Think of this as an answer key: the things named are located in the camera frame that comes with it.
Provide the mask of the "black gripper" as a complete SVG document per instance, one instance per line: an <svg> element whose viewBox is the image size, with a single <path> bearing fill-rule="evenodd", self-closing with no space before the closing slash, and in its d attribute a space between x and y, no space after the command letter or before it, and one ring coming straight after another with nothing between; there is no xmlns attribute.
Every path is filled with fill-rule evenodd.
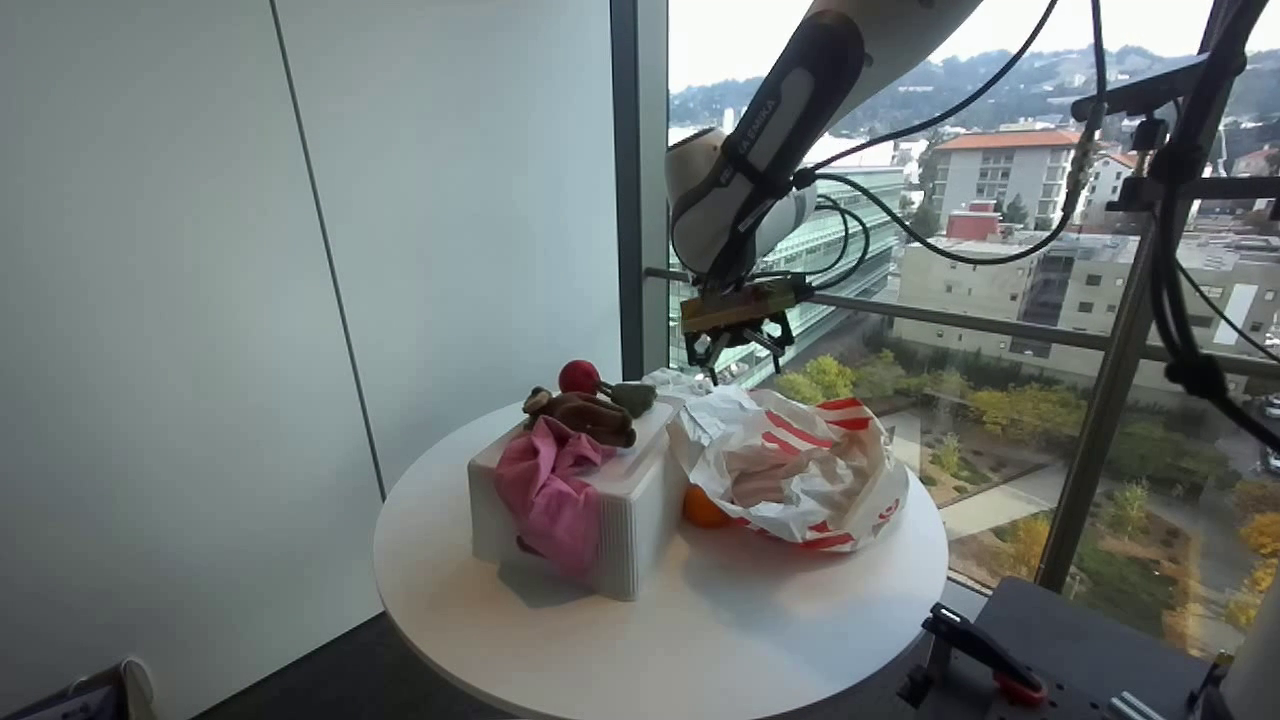
<svg viewBox="0 0 1280 720"><path fill-rule="evenodd" d="M685 354L697 370L717 371L721 354L736 343L760 343L774 360L791 343L791 324L782 310L685 310Z"/></svg>

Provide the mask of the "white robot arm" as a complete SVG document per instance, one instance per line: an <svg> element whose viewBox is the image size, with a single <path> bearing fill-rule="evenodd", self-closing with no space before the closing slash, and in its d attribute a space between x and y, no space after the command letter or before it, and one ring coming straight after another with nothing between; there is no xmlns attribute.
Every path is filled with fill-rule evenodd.
<svg viewBox="0 0 1280 720"><path fill-rule="evenodd" d="M760 282L796 170L858 105L930 61L979 0L813 0L730 132L699 127L667 147L667 246L694 282L682 303L690 364L713 371L732 343L791 343L800 282Z"/></svg>

